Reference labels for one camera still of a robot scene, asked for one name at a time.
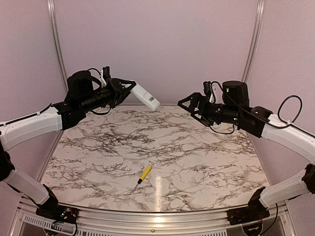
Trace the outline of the white remote control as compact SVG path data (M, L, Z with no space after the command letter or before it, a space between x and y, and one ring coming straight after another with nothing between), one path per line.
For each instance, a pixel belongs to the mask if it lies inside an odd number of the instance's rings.
M160 106L160 102L138 83L130 92L151 111L156 111Z

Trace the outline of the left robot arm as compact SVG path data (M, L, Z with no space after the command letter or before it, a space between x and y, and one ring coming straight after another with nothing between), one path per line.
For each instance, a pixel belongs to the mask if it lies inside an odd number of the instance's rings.
M137 85L135 81L111 78L108 66L105 67L104 80L105 85L90 71L78 71L67 79L68 92L63 102L49 104L42 111L0 124L1 181L24 193L52 219L62 215L57 197L47 186L17 170L8 151L46 133L70 129L97 108L115 108Z

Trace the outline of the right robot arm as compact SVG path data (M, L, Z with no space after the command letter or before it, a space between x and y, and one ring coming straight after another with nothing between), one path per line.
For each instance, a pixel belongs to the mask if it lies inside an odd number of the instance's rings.
M244 209L248 220L255 220L263 209L279 202L315 192L315 136L292 122L284 121L279 114L256 106L250 107L248 86L240 81L226 81L219 85L222 103L216 102L213 83L204 82L204 94L194 92L180 100L178 106L207 127L221 123L232 124L258 138L280 144L306 160L306 168L296 175L269 187L257 190Z

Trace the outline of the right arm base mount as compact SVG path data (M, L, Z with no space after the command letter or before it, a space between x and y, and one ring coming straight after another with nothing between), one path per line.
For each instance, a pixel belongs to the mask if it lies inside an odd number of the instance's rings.
M252 221L259 221L269 216L269 210L265 208L258 208L255 206L240 207L227 211L227 219L230 225L238 225L249 223Z

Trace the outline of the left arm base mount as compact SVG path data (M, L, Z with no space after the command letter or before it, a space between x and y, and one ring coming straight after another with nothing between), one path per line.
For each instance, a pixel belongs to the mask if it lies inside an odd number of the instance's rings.
M36 215L49 218L57 222L75 224L77 221L78 209L70 206L57 205L57 207L52 210L37 208Z

